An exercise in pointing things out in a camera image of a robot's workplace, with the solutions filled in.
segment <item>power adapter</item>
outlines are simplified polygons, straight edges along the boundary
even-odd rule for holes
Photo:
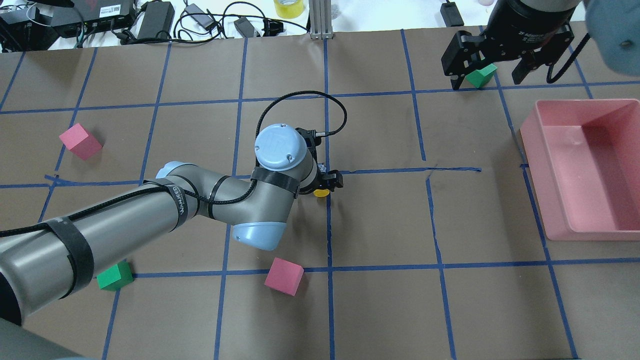
[[[462,21],[462,16],[460,15],[460,11],[458,11],[458,5],[456,5],[456,3],[450,3],[447,1],[442,4],[440,7],[440,14],[448,28],[465,25],[465,22]]]
[[[145,17],[140,24],[138,38],[169,38],[175,10],[168,1],[151,1],[147,4]]]
[[[253,26],[253,24],[246,17],[242,16],[240,19],[234,21],[234,25],[236,26],[236,30],[245,38],[259,38],[260,34],[258,30]]]
[[[208,15],[202,15],[204,13],[202,9],[198,7],[196,4],[191,4],[184,8],[184,12],[187,14],[199,14],[199,15],[191,15],[191,18],[198,23],[203,29],[210,31],[216,25],[216,22]]]

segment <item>velcro strap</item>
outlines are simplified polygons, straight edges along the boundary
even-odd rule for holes
[[[184,193],[183,188],[177,186],[176,184],[165,178],[144,180],[143,184],[156,184],[159,186],[164,186],[169,190],[169,194],[172,196],[173,201],[175,202],[176,210],[178,211],[178,221],[175,223],[175,226],[171,231],[175,230],[178,226],[184,224],[184,222],[187,221],[187,217],[189,215],[189,207],[187,205],[187,197]]]
[[[291,176],[285,175],[281,172],[271,171],[263,167],[255,167],[251,174],[251,178],[283,188],[284,190],[292,193],[294,197],[298,197],[300,182]]]
[[[89,285],[93,277],[93,252],[84,235],[68,217],[53,218],[46,221],[45,224],[69,251],[67,258],[74,272],[71,288],[61,297],[62,299]]]

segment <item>block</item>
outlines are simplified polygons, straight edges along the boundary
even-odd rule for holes
[[[280,258],[275,258],[264,284],[274,290],[294,296],[300,285],[300,279],[305,269],[298,264]]]
[[[494,64],[489,64],[485,68],[475,70],[467,75],[467,80],[476,88],[485,86],[493,77],[498,68]]]
[[[116,291],[133,282],[131,268],[126,261],[121,261],[97,276],[98,286],[102,290]]]
[[[92,157],[102,145],[80,124],[73,125],[59,136],[69,151],[82,160]]]

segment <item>plastic tray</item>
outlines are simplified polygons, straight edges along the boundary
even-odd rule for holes
[[[522,125],[551,240],[640,240],[640,101],[536,103]]]

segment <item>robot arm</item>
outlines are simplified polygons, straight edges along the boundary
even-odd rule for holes
[[[319,136],[342,129],[346,110],[344,114],[338,130]],[[233,225],[231,237],[237,241],[275,249],[299,193],[342,187],[339,172],[325,174],[316,163],[315,147],[321,141],[319,136],[307,141],[310,134],[315,131],[285,124],[261,131],[255,141],[258,166],[250,181],[173,161],[156,179],[102,204],[0,232],[9,235],[0,241],[0,318],[22,324],[25,317],[84,288],[97,274],[196,215]]]
[[[442,55],[442,68],[451,77],[452,88],[459,89],[472,71],[498,61],[520,59],[511,74],[516,84],[542,65],[552,67],[574,39],[569,19],[579,3],[498,0],[479,36],[458,31]],[[591,0],[586,20],[607,65],[618,72],[640,75],[640,47],[634,43],[637,39],[630,39],[640,31],[640,1]]]

